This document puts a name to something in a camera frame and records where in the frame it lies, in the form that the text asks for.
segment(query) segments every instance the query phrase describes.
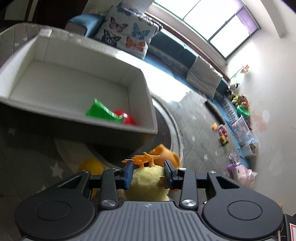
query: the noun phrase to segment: red ball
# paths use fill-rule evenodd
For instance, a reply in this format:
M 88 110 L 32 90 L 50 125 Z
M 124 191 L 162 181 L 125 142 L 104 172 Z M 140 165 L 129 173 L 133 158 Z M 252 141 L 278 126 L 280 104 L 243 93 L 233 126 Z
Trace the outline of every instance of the red ball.
M 124 111 L 122 111 L 122 110 L 116 110 L 116 111 L 113 111 L 113 113 L 117 114 L 118 116 L 120 116 L 120 115 L 123 115 L 124 116 L 124 119 L 123 119 L 123 122 L 122 122 L 123 124 L 136 125 L 135 120 L 130 115 L 128 115 L 127 113 L 125 113 Z

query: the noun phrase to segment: gray ridged panel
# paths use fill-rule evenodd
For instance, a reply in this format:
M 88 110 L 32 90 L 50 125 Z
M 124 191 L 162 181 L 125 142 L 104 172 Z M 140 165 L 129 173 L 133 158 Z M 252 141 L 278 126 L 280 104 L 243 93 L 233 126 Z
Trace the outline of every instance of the gray ridged panel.
M 69 239 L 69 241 L 191 240 L 226 239 L 208 230 L 196 212 L 181 210 L 173 202 L 124 202 L 116 210 L 102 211 L 88 230 Z

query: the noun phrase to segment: wall stain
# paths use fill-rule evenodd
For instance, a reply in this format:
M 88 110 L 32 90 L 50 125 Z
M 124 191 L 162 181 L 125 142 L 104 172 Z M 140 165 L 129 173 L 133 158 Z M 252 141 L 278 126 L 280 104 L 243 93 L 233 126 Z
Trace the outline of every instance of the wall stain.
M 252 119 L 252 124 L 256 125 L 256 130 L 260 132 L 264 132 L 267 130 L 267 123 L 264 122 L 262 113 L 259 113 L 258 111 L 253 110 L 251 119 Z

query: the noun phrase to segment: window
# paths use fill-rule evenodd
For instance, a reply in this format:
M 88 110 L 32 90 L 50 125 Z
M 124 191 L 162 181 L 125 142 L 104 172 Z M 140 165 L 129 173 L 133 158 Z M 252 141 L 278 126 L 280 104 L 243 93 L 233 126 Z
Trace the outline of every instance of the window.
M 155 0 L 196 31 L 225 60 L 258 29 L 240 0 Z

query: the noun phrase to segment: cardboard box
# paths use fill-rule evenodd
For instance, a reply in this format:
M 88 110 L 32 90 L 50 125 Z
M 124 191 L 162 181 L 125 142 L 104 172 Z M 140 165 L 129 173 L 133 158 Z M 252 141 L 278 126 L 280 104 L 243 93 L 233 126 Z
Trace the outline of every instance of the cardboard box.
M 0 121 L 84 142 L 142 146 L 157 133 L 145 77 L 101 45 L 42 29 L 0 68 Z M 94 98 L 130 114 L 137 125 L 85 116 Z

